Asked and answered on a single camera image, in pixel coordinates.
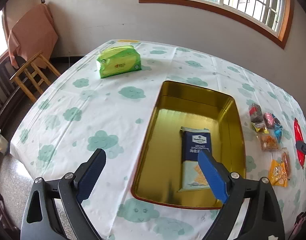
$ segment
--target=white tablecloth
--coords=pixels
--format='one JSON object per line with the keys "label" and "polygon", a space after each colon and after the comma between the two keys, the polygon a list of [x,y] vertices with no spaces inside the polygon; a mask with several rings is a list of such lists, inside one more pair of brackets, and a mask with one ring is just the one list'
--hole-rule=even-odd
{"label": "white tablecloth", "polygon": [[[59,179],[88,160],[96,148],[107,162],[91,196],[82,206],[99,234],[109,240],[202,239],[218,211],[186,210],[134,199],[130,193],[141,145],[160,86],[165,80],[207,87],[236,100],[243,128],[247,178],[267,176],[277,153],[262,152],[252,130],[248,107],[261,105],[283,125],[281,145],[288,148],[292,176],[288,187],[274,187],[285,231],[306,210],[304,169],[295,151],[294,118],[306,143],[306,122],[292,96],[266,79],[217,57],[153,42],[132,43],[142,70],[100,79],[96,58],[108,41],[70,67],[38,99],[11,141],[11,154],[33,178]],[[245,201],[230,238],[238,235]]]}

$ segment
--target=wooden window frame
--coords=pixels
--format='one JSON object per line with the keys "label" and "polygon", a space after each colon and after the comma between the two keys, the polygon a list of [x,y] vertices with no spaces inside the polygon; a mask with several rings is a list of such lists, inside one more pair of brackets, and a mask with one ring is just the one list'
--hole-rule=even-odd
{"label": "wooden window frame", "polygon": [[139,0],[139,3],[167,3],[167,4],[177,4],[177,5],[184,5],[194,8],[199,8],[202,10],[214,12],[217,14],[221,14],[228,18],[231,18],[235,21],[238,21],[253,30],[261,33],[262,35],[269,38],[271,41],[275,42],[278,46],[282,49],[285,48],[286,41],[289,36],[289,32],[291,29],[292,21],[293,21],[293,14],[294,14],[294,0],[285,0],[285,7],[284,7],[284,16],[283,21],[280,27],[279,35],[275,36],[265,28],[261,27],[260,25],[254,23],[253,21],[236,14],[232,11],[228,11],[222,7],[218,7],[215,5],[211,5],[208,3],[198,2],[194,0]]}

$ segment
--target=speckled floor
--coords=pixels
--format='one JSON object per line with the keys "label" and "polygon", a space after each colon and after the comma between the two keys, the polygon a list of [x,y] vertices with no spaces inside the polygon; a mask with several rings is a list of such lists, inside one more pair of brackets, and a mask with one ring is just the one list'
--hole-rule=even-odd
{"label": "speckled floor", "polygon": [[[63,73],[67,68],[67,64],[54,64],[60,73]],[[53,82],[55,76],[53,74],[47,75]],[[20,125],[26,113],[33,106],[29,98],[25,97],[17,109],[14,111],[14,118],[9,120],[2,131],[3,136],[10,141],[17,127]],[[24,165],[15,159],[12,155],[0,155],[0,194],[2,194],[6,209],[10,214],[11,219],[18,228],[21,228],[24,208],[33,184],[33,179],[25,169]],[[71,226],[67,220],[64,212],[58,209],[58,213],[65,230],[67,237],[75,240]]]}

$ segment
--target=silver bolt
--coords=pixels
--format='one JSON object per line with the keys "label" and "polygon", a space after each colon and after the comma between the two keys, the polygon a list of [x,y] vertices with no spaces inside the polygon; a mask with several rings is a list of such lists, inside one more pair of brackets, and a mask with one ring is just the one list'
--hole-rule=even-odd
{"label": "silver bolt", "polygon": [[66,174],[64,175],[64,178],[66,178],[66,179],[71,179],[71,178],[73,178],[73,173],[71,173],[71,172],[66,173]]}
{"label": "silver bolt", "polygon": [[267,183],[269,183],[270,181],[268,180],[268,178],[264,177],[264,178],[262,178],[262,182],[265,183],[265,184],[267,184]]}
{"label": "silver bolt", "polygon": [[232,172],[231,176],[233,179],[238,179],[240,177],[240,175],[237,172]]}
{"label": "silver bolt", "polygon": [[36,179],[34,180],[34,182],[35,182],[36,184],[39,184],[39,183],[42,182],[42,178],[41,178],[41,177],[38,177],[38,178],[36,178]]}

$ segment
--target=wooden chair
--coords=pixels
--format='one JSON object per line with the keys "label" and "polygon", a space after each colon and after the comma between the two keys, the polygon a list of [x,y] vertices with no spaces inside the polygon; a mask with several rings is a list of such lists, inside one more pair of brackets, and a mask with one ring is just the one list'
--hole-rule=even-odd
{"label": "wooden chair", "polygon": [[[35,96],[31,93],[31,91],[24,85],[24,83],[19,78],[19,75],[24,72],[26,76],[29,78],[29,80],[33,83],[37,91],[40,92],[40,94],[43,94],[43,90],[40,88],[40,85],[45,82],[48,86],[51,85],[51,82],[48,80],[48,78],[42,73],[42,71],[38,68],[38,66],[34,63],[34,60],[37,58],[40,58],[43,60],[46,64],[46,66],[56,75],[60,76],[61,74],[57,71],[57,69],[42,55],[42,51],[35,54],[31,59],[29,59],[26,63],[24,63],[18,71],[11,77],[10,81],[15,82],[19,85],[19,87],[24,91],[24,93],[35,103],[37,99]],[[34,68],[34,72],[31,74],[28,70],[28,66],[32,66]],[[37,83],[34,79],[34,77],[39,74],[41,77],[41,80]]]}

